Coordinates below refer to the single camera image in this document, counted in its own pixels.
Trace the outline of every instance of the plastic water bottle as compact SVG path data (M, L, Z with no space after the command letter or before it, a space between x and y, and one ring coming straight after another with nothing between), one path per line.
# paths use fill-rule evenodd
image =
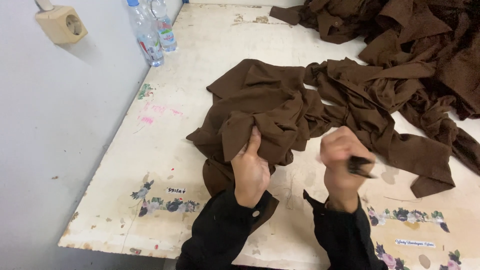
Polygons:
M158 35L155 33L149 14L142 8L138 0L127 0L129 5L130 23L144 52L148 63L153 67L164 64L162 48Z
M150 9L155 22L160 43L165 51L174 51L177 49L177 41L173 36L172 20L167 16L167 4L165 0L149 0L147 7Z

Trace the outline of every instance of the bottle cap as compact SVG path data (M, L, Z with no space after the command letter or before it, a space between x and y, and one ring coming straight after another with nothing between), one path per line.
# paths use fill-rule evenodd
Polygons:
M127 0L127 3L128 3L128 5L131 6L131 7L135 7L135 6L138 6L138 5L139 5L138 0Z

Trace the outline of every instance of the hand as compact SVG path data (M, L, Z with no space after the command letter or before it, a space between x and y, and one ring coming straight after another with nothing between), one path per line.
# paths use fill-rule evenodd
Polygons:
M320 159L326 166L324 182L330 194L329 204L333 209L353 213L358 207L358 189L365 178L347 171L350 156L375 161L375 155L369 152L346 126L322 139ZM372 169L373 164L362 166L364 172L370 172Z
M268 162L257 154L262 135L256 126L247 144L232 159L235 198L241 206L254 208L270 183Z

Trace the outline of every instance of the black jacket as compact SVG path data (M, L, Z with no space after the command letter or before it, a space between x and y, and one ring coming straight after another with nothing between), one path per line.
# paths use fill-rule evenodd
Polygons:
M233 191L212 197L193 222L192 237L182 245L177 270L230 269L270 196L265 192L253 209L240 206ZM312 199L306 191L303 198L313 207L315 236L328 253L329 269L387 269L375 255L370 224L360 200L357 211L350 214L326 209L324 203Z

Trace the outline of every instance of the beige power socket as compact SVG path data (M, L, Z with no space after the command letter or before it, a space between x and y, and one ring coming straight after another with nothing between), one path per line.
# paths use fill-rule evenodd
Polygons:
M35 19L55 44L77 43L88 33L73 7L54 6L35 14Z

